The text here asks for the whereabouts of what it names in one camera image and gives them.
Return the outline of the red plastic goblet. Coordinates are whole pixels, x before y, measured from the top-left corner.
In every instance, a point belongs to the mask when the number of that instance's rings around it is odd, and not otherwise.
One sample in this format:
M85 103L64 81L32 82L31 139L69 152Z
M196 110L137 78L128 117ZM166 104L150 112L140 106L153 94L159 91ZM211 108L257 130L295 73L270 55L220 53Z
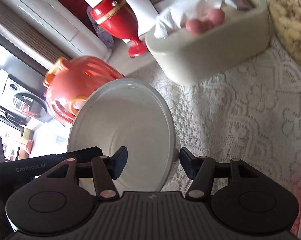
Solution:
M126 0L102 0L90 14L112 36L132 42L128 50L131 58L148 51L145 42L138 36L138 20Z

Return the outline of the pink round ball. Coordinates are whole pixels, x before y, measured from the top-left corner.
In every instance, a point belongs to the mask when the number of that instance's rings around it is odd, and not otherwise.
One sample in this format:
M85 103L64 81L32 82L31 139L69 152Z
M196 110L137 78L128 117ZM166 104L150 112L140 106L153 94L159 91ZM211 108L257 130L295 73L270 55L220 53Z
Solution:
M198 19L189 20L185 24L186 30L191 34L202 34L214 27L213 23L209 20L200 21Z
M221 25L225 21L225 12L222 9L211 9L208 12L208 19L214 26Z

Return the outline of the white bowl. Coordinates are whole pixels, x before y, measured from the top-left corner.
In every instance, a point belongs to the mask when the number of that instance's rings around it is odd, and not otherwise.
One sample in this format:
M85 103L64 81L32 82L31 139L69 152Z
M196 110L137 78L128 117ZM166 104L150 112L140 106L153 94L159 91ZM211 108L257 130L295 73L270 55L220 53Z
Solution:
M72 124L69 152L99 147L112 156L121 146L127 163L119 192L160 191L178 159L171 111L160 93L137 79L111 81L91 94Z

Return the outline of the black appliance with round window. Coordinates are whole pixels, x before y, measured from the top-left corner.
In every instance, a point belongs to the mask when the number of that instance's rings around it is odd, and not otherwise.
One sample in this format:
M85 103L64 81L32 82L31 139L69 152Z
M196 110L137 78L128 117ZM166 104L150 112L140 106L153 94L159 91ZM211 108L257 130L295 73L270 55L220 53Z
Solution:
M52 118L44 98L11 75L7 77L2 95L6 99L7 108L17 115L35 118L40 122L47 122Z

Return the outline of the white rectangular container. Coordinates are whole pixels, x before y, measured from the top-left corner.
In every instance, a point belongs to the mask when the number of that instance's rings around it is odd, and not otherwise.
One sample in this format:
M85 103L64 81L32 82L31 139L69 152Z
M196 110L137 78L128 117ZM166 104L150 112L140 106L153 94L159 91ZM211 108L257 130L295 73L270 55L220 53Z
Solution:
M146 45L166 76L190 86L226 71L264 51L270 41L266 0L250 0L253 10L223 7L225 23L192 35L180 29L165 39L155 38L152 28Z

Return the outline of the orange plastic basket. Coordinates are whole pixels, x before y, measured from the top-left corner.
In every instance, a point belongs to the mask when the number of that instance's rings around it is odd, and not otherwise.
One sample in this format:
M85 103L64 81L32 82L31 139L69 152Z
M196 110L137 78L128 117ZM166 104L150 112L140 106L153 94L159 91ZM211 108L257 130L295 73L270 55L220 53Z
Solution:
M108 82L124 75L94 56L72 60L60 57L46 73L43 85L46 102L53 116L62 124L72 124L87 98Z

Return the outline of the white lace tablecloth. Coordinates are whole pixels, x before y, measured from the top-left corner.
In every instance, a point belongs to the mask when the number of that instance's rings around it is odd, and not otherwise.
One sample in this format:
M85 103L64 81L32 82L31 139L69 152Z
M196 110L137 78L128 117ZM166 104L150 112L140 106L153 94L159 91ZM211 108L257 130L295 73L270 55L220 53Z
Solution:
M278 39L197 85L177 85L159 66L150 84L167 102L181 146L219 162L240 158L301 202L301 67Z

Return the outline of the white crumpled cloth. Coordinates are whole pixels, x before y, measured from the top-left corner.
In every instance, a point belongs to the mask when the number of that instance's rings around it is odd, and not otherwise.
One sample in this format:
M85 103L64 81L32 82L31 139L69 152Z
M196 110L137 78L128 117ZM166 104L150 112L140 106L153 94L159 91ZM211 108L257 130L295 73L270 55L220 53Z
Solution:
M165 39L185 27L188 20L204 20L211 9L219 9L223 0L178 0L165 8L155 20L154 37Z

